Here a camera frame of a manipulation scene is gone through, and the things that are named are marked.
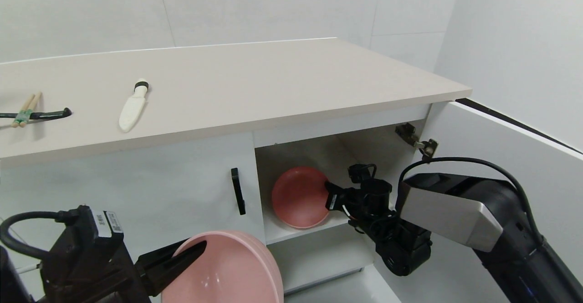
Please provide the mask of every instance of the knife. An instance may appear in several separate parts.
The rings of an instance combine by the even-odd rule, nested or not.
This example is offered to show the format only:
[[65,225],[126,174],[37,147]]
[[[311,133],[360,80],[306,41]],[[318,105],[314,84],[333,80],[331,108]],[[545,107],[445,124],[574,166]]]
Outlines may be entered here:
[[144,79],[139,79],[138,83],[133,87],[133,95],[131,95],[119,115],[119,128],[123,132],[129,132],[135,126],[144,104],[146,104],[146,93],[149,85]]

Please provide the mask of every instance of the wooden chopsticks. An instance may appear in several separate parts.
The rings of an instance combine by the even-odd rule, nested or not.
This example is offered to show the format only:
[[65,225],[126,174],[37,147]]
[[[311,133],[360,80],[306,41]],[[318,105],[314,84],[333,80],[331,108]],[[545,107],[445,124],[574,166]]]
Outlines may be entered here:
[[25,104],[22,105],[20,112],[18,112],[16,118],[14,118],[12,127],[26,126],[31,118],[31,114],[33,111],[35,111],[36,105],[38,104],[38,100],[40,99],[41,95],[42,93],[39,91],[36,95],[31,95],[31,97],[25,101]]

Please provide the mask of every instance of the countertop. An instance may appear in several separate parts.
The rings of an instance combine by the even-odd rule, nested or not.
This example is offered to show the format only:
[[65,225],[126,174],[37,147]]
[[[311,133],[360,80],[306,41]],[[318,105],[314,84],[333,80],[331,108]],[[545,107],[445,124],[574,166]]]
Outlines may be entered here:
[[[137,125],[119,113],[150,83]],[[471,89],[339,39],[273,41],[63,56],[0,64],[0,111],[42,91],[36,112],[73,115],[11,128],[2,167],[314,122],[469,96]]]

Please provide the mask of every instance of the pink bowl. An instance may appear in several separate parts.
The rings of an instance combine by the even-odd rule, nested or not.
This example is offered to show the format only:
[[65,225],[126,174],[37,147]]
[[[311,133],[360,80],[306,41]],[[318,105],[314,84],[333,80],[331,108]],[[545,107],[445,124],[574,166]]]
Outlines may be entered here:
[[277,266],[277,262],[271,255],[269,249],[256,237],[247,234],[246,232],[241,231],[232,231],[236,233],[241,239],[246,240],[250,245],[254,245],[257,248],[257,253],[259,253],[265,261],[268,263],[269,273],[271,277],[275,281],[275,285],[277,286],[277,296],[283,302],[283,280],[281,278],[281,272],[279,272],[279,267]]
[[307,229],[317,226],[329,214],[325,174],[300,166],[282,174],[271,191],[275,215],[288,226]]
[[251,238],[238,231],[210,231],[184,241],[174,255],[201,241],[207,241],[206,250],[162,291],[162,302],[283,303],[277,264],[265,245]]

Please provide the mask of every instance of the wall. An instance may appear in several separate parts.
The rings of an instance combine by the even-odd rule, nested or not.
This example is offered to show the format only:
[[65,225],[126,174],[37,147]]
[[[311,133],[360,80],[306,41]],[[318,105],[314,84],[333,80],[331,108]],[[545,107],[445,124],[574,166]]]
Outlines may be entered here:
[[437,74],[583,151],[583,0],[457,0]]
[[432,71],[454,0],[0,0],[0,62],[337,36]]

